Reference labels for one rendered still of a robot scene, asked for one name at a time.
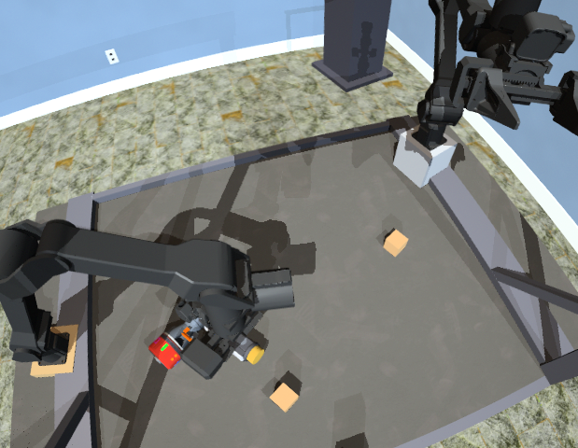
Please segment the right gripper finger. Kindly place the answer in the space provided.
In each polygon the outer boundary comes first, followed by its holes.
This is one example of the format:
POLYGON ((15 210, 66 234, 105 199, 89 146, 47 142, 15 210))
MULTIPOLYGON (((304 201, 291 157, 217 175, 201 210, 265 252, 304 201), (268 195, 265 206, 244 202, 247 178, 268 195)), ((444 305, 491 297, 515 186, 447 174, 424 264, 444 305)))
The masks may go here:
POLYGON ((517 112, 503 88, 502 69, 481 67, 477 70, 465 107, 513 130, 520 125, 517 112))
POLYGON ((578 80, 574 80, 553 121, 578 136, 578 80))

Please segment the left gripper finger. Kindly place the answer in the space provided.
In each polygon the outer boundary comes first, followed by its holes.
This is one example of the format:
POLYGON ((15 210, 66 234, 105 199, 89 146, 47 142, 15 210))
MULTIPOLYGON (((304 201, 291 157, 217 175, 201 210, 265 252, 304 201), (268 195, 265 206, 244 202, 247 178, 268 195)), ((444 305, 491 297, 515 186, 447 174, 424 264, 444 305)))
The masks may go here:
POLYGON ((251 317, 251 322, 247 325, 247 327, 242 332, 244 335, 248 335, 248 333, 257 325, 257 323, 261 320, 262 313, 260 311, 256 311, 254 315, 251 317))
MULTIPOLYGON (((210 331, 208 330, 208 331, 205 333, 205 335, 204 335, 199 341, 201 341, 202 343, 206 343, 206 342, 209 340, 209 338, 210 338, 210 337, 208 336, 208 333, 209 333, 209 332, 210 332, 210 331)), ((235 349, 232 348, 230 345, 229 345, 229 347, 230 347, 230 349, 229 349, 228 352, 223 356, 224 362, 226 362, 226 361, 229 359, 229 357, 233 354, 233 352, 235 351, 235 349)))

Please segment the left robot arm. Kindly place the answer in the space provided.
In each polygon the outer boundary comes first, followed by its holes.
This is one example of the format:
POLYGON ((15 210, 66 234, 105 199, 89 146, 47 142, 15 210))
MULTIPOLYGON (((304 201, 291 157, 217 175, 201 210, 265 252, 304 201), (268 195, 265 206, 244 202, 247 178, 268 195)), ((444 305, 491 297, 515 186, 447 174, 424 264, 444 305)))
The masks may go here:
POLYGON ((212 319, 229 321, 244 309, 295 306, 289 268, 252 272, 248 255, 218 240, 166 245, 63 219, 25 219, 0 230, 0 302, 12 327, 12 360, 66 363, 70 334, 50 331, 51 312, 37 309, 35 292, 68 271, 169 287, 181 297, 177 315, 188 323, 198 317, 207 328, 202 307, 212 319))

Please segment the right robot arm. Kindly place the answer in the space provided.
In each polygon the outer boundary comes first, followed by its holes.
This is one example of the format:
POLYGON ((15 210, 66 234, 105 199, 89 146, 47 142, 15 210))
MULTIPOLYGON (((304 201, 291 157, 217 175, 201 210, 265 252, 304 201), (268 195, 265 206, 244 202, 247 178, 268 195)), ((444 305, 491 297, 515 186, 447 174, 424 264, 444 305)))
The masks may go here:
POLYGON ((447 142, 443 137, 446 125, 456 126, 463 115, 463 108, 454 107, 449 97, 456 71, 457 35, 463 50, 476 52, 478 58, 488 59, 502 44, 507 67, 526 59, 542 63, 548 67, 545 73, 550 73, 553 65, 548 60, 555 53, 565 53, 575 34, 572 25, 558 16, 537 12, 541 2, 495 0, 492 7, 487 0, 429 0, 435 15, 433 82, 425 99, 417 104, 420 126, 412 133, 416 141, 434 150, 447 142), (458 31, 459 11, 462 24, 458 31))

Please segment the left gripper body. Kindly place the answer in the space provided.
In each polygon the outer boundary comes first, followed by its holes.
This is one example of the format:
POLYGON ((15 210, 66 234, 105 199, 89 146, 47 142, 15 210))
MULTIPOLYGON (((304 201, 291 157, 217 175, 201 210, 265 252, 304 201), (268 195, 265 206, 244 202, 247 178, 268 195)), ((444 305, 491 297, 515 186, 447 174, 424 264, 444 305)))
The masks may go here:
POLYGON ((208 380, 212 379, 221 368, 223 364, 222 357, 230 349, 228 342, 232 341, 234 343, 251 322, 251 317, 255 312, 252 312, 251 309, 244 309, 229 321, 217 321, 206 313, 204 307, 201 308, 201 311, 208 316, 210 327, 212 327, 208 333, 210 341, 202 343, 197 338, 192 338, 180 352, 180 358, 208 380))

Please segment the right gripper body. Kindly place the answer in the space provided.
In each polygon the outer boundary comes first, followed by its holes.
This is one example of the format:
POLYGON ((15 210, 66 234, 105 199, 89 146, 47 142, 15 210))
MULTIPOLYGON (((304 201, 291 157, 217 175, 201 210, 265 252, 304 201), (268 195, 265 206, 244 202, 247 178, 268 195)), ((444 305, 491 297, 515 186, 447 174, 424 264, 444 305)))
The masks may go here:
POLYGON ((494 65, 492 68, 502 69, 503 88, 512 104, 530 105, 530 103, 537 103, 549 105, 549 111, 554 116, 568 93, 571 84, 575 79, 578 80, 578 71, 570 70, 565 73, 558 86, 543 85, 543 76, 548 68, 547 66, 531 60, 520 59, 518 62, 514 61, 512 67, 507 67, 502 60, 501 50, 502 46, 499 45, 498 48, 491 52, 488 59, 465 56, 458 62, 449 90, 449 97, 454 107, 466 108, 465 105, 477 70, 481 67, 491 68, 494 65))

